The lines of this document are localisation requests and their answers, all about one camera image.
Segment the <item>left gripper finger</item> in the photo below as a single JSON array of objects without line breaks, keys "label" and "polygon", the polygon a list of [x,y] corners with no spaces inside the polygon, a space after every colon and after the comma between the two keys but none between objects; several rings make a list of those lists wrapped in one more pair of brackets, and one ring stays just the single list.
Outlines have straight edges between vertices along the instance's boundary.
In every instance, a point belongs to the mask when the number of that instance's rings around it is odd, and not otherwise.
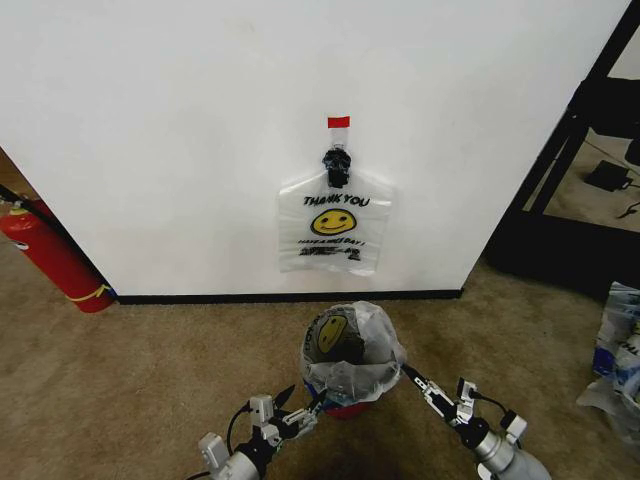
[{"label": "left gripper finger", "polygon": [[279,392],[273,399],[273,419],[283,420],[286,416],[291,414],[291,411],[285,409],[285,405],[290,399],[295,390],[295,385],[292,384]]},{"label": "left gripper finger", "polygon": [[303,436],[311,432],[318,423],[318,415],[323,410],[326,390],[322,390],[306,408],[298,409],[282,418],[281,436]]}]

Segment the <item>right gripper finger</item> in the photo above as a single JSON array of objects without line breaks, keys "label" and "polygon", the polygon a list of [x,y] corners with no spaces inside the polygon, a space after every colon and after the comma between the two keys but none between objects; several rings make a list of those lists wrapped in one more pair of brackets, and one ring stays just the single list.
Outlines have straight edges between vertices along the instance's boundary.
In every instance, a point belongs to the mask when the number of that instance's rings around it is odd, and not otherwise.
[{"label": "right gripper finger", "polygon": [[426,403],[435,411],[454,411],[454,402],[432,380],[423,377],[416,369],[404,364],[402,371],[421,392]]},{"label": "right gripper finger", "polygon": [[412,378],[411,381],[421,392],[426,403],[447,423],[454,424],[457,418],[457,406],[447,394],[433,381]]}]

